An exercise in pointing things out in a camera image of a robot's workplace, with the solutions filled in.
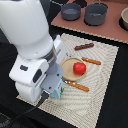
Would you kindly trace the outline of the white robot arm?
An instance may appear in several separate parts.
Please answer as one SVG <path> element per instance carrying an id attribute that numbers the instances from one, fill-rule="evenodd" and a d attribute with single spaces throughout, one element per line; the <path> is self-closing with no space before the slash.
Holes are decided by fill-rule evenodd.
<path id="1" fill-rule="evenodd" d="M 0 29 L 18 52 L 9 77 L 31 103 L 52 94 L 64 74 L 66 49 L 59 35 L 49 34 L 49 8 L 50 0 L 0 0 Z"/>

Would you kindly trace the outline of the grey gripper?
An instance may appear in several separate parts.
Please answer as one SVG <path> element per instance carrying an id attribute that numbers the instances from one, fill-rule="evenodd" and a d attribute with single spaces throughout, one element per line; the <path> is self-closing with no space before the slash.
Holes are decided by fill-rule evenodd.
<path id="1" fill-rule="evenodd" d="M 58 85 L 60 79 L 64 74 L 64 69 L 59 64 L 55 63 L 52 67 L 50 67 L 46 72 L 46 78 L 44 79 L 41 87 L 48 94 L 52 94 Z"/>

